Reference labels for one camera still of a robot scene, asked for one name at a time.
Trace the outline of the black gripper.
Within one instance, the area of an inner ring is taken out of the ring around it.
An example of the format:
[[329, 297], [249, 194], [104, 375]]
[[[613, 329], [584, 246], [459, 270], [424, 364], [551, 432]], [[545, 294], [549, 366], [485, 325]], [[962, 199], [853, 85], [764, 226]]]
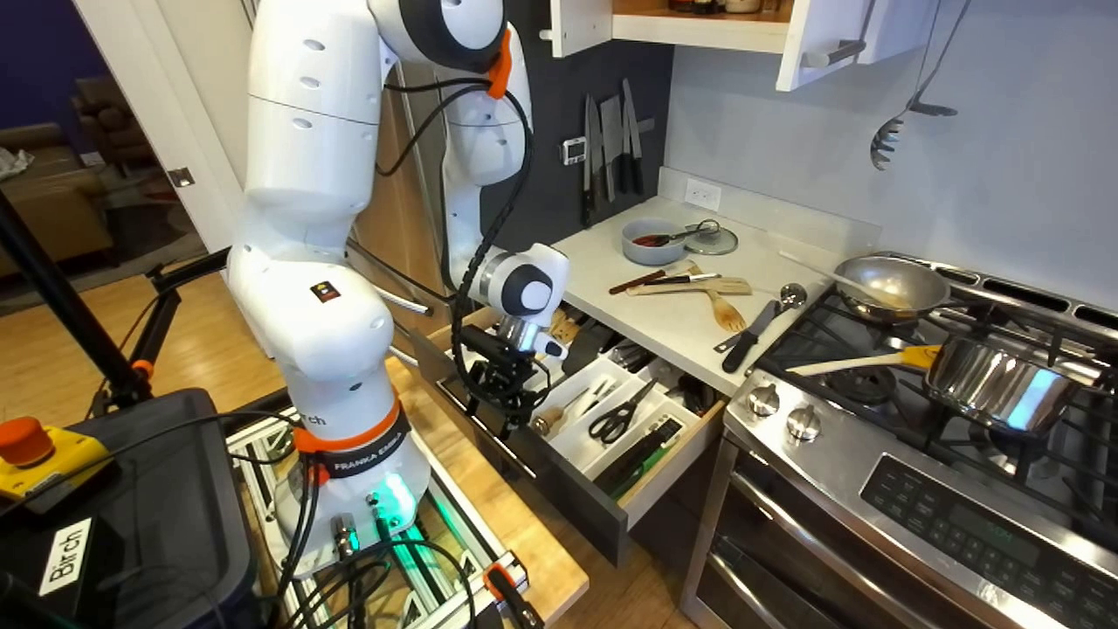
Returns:
[[478, 325], [459, 329], [449, 345], [463, 353], [467, 392], [514, 426], [524, 426], [554, 388], [545, 359]]

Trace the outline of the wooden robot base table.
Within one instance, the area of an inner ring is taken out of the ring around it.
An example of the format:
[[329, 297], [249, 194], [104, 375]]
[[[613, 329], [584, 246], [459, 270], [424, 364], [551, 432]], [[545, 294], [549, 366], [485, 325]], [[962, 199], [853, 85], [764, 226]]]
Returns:
[[[549, 523], [514, 492], [514, 485], [489, 465], [489, 458], [467, 436], [460, 416], [434, 392], [434, 383], [417, 366], [406, 366], [390, 357], [387, 378], [398, 388], [406, 416], [424, 436], [425, 453], [434, 458], [438, 480], [447, 485], [434, 492], [447, 492], [449, 505], [459, 501], [460, 510], [467, 510], [463, 521], [478, 521], [474, 537], [491, 546], [500, 563], [509, 563], [505, 572], [518, 576], [519, 602], [538, 611], [545, 629], [559, 629], [559, 618], [564, 618], [589, 591], [588, 570], [564, 553], [564, 546], [549, 530]], [[234, 436], [227, 436], [230, 451], [238, 453], [249, 453], [255, 443], [264, 443], [268, 429], [283, 432], [279, 418], [264, 416], [291, 416], [291, 401], [279, 388], [279, 378], [264, 375], [255, 381], [259, 383], [245, 383], [245, 392], [238, 383], [238, 394], [216, 394], [224, 414], [249, 414], [245, 426], [238, 426]], [[276, 593], [276, 559], [283, 559], [286, 543], [271, 536], [271, 523], [264, 530], [264, 510], [259, 501], [245, 508], [245, 514], [259, 546], [259, 583], [264, 586], [264, 593]], [[410, 586], [403, 576], [387, 576], [368, 602], [390, 602], [398, 608], [406, 605], [406, 591]], [[449, 629], [459, 623], [467, 623], [460, 593], [453, 593], [453, 602], [447, 597], [447, 605], [449, 611], [429, 611], [424, 623], [417, 618], [412, 629]]]

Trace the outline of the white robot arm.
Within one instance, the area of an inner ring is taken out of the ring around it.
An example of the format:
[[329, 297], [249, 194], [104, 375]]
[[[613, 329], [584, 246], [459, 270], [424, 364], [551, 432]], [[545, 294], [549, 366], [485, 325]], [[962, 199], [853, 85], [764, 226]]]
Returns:
[[503, 0], [261, 0], [249, 56], [245, 217], [227, 280], [295, 410], [300, 467], [276, 498], [286, 570], [312, 576], [417, 521], [429, 461], [385, 375], [390, 311], [347, 262], [375, 195], [379, 96], [403, 64], [443, 65], [447, 277], [509, 323], [514, 359], [545, 345], [570, 262], [500, 252], [489, 184], [528, 171], [530, 85]]

